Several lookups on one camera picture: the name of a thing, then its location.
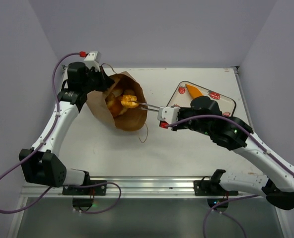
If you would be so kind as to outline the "long orange fake baguette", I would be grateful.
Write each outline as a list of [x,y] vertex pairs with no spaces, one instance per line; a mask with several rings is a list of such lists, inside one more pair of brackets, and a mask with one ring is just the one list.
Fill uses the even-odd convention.
[[203,94],[200,92],[200,90],[192,85],[185,84],[185,87],[192,99],[196,99],[198,97],[202,97]]

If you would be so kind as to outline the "braided yellow fake bread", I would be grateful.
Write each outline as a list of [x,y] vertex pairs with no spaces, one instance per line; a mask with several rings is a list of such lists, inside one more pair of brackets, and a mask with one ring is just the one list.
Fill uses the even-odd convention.
[[139,103],[137,102],[136,94],[133,90],[125,90],[122,98],[121,98],[121,104],[125,108],[136,108],[139,106]]

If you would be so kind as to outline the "metal tongs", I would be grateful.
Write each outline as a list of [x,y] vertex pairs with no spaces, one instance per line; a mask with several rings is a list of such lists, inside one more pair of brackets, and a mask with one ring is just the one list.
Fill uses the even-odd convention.
[[160,107],[155,105],[150,105],[147,103],[140,103],[140,102],[136,102],[136,103],[138,104],[138,109],[140,110],[158,112],[160,109]]

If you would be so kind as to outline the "brown paper bag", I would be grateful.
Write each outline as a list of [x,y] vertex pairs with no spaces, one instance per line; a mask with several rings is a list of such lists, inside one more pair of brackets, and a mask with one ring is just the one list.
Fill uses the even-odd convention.
[[105,92],[90,92],[87,95],[86,104],[93,116],[104,125],[120,129],[127,132],[136,132],[146,125],[147,111],[140,110],[138,107],[130,109],[116,118],[113,118],[106,106],[105,99],[113,89],[133,90],[136,94],[137,101],[146,103],[141,85],[127,72],[114,73],[109,76],[114,80],[112,87]]

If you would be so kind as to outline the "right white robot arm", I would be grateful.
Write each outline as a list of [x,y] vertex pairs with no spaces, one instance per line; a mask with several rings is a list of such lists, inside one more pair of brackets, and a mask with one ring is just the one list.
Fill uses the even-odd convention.
[[259,195],[272,205],[294,208],[294,166],[271,150],[243,120],[224,116],[218,103],[201,96],[190,107],[172,107],[173,115],[166,120],[173,131],[189,129],[210,137],[217,146],[242,156],[263,175],[237,175],[223,169],[216,170],[200,186],[213,194],[224,191],[243,191]]

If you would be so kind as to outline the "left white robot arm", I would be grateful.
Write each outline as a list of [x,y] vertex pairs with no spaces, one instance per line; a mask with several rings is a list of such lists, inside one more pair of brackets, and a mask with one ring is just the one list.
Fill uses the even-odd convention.
[[87,171],[67,169],[59,159],[63,140],[87,101],[88,93],[104,92],[114,84],[99,63],[73,62],[68,65],[67,79],[56,95],[56,105],[39,139],[29,149],[22,149],[19,160],[26,182],[49,187],[67,186],[79,194],[91,189]]

